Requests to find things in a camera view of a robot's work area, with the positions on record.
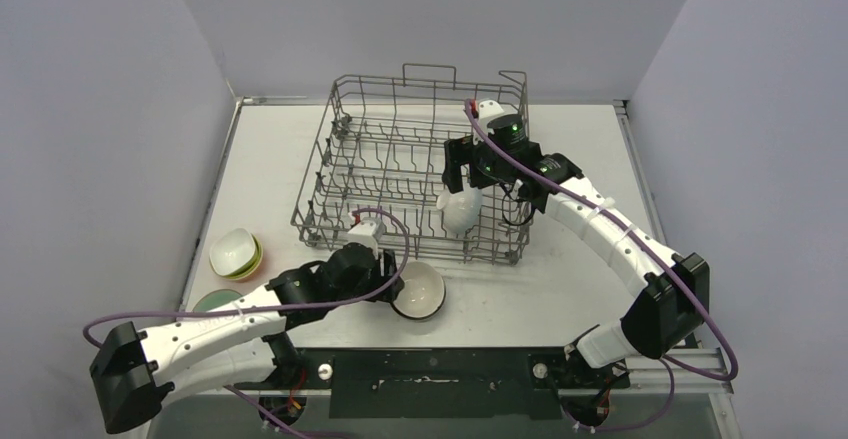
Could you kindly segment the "beige bowl with black outside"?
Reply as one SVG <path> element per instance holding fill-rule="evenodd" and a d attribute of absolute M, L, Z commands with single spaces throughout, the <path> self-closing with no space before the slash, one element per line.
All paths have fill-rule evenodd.
<path fill-rule="evenodd" d="M 399 282 L 403 285 L 391 302 L 392 309 L 401 317 L 424 321 L 442 308 L 446 299 L 446 283 L 442 274 L 428 263 L 408 262 Z"/>

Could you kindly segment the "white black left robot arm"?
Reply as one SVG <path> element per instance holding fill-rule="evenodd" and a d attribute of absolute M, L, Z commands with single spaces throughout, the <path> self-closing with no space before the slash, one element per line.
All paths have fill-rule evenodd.
<path fill-rule="evenodd" d="M 106 432 L 134 430 L 167 403 L 210 389 L 264 381 L 290 387 L 299 364 L 276 340 L 336 308 L 386 300 L 408 262 L 407 253 L 349 243 L 210 311 L 161 311 L 165 324 L 147 328 L 135 325 L 135 313 L 96 319 L 114 325 L 93 343 L 89 367 Z"/>

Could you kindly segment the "white bowl with blue outside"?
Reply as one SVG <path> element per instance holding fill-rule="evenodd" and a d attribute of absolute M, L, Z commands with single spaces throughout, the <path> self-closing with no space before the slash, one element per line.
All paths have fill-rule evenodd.
<path fill-rule="evenodd" d="M 442 214 L 443 228 L 453 234 L 464 234 L 477 223 L 482 201 L 480 189 L 470 188 L 459 193 L 443 189 L 436 200 L 436 208 Z"/>

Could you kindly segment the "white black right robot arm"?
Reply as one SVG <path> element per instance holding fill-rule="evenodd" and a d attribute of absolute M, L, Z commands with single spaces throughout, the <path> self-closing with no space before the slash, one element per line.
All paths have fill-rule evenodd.
<path fill-rule="evenodd" d="M 633 299 L 621 318 L 590 328 L 566 346 L 565 373 L 572 384 L 591 387 L 606 366 L 630 356 L 661 359 L 705 324 L 710 271 L 703 258 L 683 256 L 651 239 L 573 161 L 543 153 L 520 115 L 497 113 L 487 126 L 473 128 L 444 143 L 446 196 L 501 187 L 533 213 L 570 229 Z"/>

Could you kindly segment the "white square bowl green outside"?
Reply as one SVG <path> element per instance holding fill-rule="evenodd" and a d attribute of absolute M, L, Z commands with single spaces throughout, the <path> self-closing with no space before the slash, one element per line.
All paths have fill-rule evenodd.
<path fill-rule="evenodd" d="M 243 272 L 257 260 L 258 255 L 256 239 L 245 228 L 229 231 L 209 248 L 210 266 L 215 274 L 222 277 Z"/>

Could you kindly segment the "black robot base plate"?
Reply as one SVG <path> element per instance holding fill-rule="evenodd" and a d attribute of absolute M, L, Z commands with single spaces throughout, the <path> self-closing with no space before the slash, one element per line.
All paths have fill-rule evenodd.
<path fill-rule="evenodd" d="M 296 399 L 326 392 L 333 419 L 554 420 L 566 405 L 602 406 L 629 385 L 622 364 L 577 366 L 555 346 L 301 348 L 253 387 Z"/>

